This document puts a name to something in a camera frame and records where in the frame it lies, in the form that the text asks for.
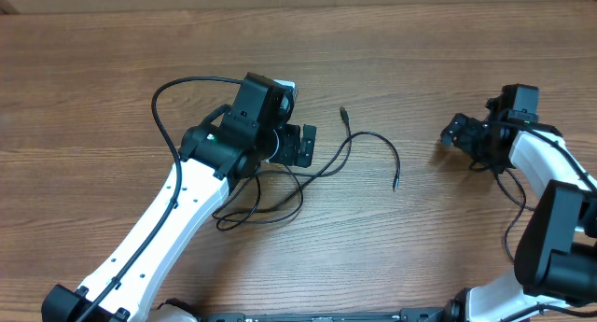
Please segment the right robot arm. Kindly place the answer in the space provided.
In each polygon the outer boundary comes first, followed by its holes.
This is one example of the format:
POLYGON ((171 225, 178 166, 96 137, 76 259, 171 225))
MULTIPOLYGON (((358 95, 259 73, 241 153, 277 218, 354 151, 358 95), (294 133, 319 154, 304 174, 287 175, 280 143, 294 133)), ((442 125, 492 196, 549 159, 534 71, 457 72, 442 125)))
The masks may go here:
POLYGON ((457 113, 440 134, 467 154, 470 170, 494 175, 520 170, 538 199, 513 251, 513 268, 482 287, 463 289, 437 321, 528 321, 558 312, 593 318, 596 247, 576 242, 596 235, 596 180, 567 149, 561 132, 540 122, 539 90, 506 85, 487 101, 483 120, 457 113))

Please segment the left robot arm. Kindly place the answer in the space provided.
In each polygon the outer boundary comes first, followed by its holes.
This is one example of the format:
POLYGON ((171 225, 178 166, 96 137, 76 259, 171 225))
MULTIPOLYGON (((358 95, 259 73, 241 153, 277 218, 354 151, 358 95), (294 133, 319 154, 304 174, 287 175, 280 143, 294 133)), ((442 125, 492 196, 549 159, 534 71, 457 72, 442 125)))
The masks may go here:
POLYGON ((203 222, 263 161, 307 167, 315 129, 289 124, 292 81, 249 73, 233 104, 189 128, 160 192, 112 254, 76 290, 57 285, 43 300, 45 321, 198 321, 178 300, 152 306, 169 271, 203 222))

